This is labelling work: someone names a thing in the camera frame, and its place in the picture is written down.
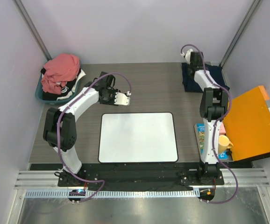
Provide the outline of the navy blue t-shirt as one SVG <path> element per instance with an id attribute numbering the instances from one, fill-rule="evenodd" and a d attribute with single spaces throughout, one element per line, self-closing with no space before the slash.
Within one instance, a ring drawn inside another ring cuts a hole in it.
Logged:
<path id="1" fill-rule="evenodd" d="M 206 68 L 209 70 L 210 75 L 215 80 L 217 84 L 230 90 L 230 88 L 225 84 L 222 68 L 216 65 L 206 64 Z M 183 77 L 183 86 L 185 92 L 194 92 L 194 93 L 203 93 L 200 86 L 189 76 L 189 65 L 187 63 L 182 63 L 182 77 Z"/>

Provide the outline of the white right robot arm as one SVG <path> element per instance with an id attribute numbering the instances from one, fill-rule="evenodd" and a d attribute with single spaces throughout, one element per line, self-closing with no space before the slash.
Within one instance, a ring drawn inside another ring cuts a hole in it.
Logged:
<path id="1" fill-rule="evenodd" d="M 202 53 L 190 49 L 186 52 L 185 59 L 189 64 L 190 77 L 203 91 L 199 113 L 205 130 L 196 182 L 201 185 L 223 185 L 218 148 L 221 120 L 228 110 L 228 95 L 206 69 Z"/>

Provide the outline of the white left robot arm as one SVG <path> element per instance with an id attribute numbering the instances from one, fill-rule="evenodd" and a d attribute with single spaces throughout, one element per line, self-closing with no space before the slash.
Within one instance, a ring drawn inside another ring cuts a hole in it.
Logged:
<path id="1" fill-rule="evenodd" d="M 77 140 L 76 122 L 78 118 L 96 103 L 104 105 L 128 105 L 131 91 L 122 93 L 114 88 L 117 74 L 102 73 L 88 82 L 81 92 L 59 108 L 50 108 L 46 114 L 43 139 L 57 152 L 63 165 L 59 180 L 71 182 L 74 186 L 83 183 L 104 184 L 104 180 L 89 181 L 78 158 L 75 143 Z"/>

